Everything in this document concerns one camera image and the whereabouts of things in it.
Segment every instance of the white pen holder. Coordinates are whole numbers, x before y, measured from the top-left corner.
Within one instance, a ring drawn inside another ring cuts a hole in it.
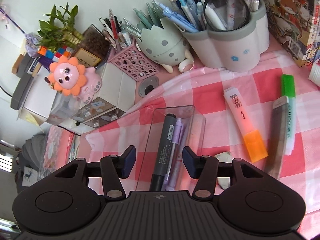
[[[169,73],[172,66],[193,57],[189,43],[167,18],[161,19],[163,28],[153,25],[151,30],[142,29],[141,39],[136,39],[142,52],[152,61],[162,65]]]
[[[244,27],[216,32],[208,29],[198,33],[182,33],[201,62],[210,68],[225,67],[234,72],[253,69],[260,60],[260,54],[269,47],[267,11],[263,0],[259,9],[251,13],[251,19]]]

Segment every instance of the green highlighter cap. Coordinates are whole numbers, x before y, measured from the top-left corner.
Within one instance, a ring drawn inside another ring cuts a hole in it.
[[[296,91],[294,88],[294,78],[292,75],[281,76],[281,95],[287,97],[296,97]]]

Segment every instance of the ribbed black surface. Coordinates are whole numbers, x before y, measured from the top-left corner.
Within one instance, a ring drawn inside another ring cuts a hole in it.
[[[124,201],[105,206],[87,227],[62,236],[38,236],[28,232],[17,240],[301,240],[297,233],[260,237],[226,224],[208,202],[191,199],[187,192],[132,192]]]

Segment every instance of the pink mesh pen holder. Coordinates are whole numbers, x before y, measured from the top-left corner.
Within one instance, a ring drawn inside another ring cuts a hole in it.
[[[115,49],[111,51],[108,62],[116,65],[135,81],[140,81],[159,73],[158,64],[151,61],[137,49],[135,38],[132,39],[132,44],[129,47],[118,54],[115,52]]]

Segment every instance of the pink lion figurine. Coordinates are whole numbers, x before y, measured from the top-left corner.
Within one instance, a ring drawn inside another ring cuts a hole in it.
[[[61,56],[58,62],[50,64],[50,71],[48,80],[54,84],[55,90],[62,91],[65,96],[72,94],[79,97],[85,104],[91,102],[102,85],[95,68],[80,65],[76,57],[68,59]]]

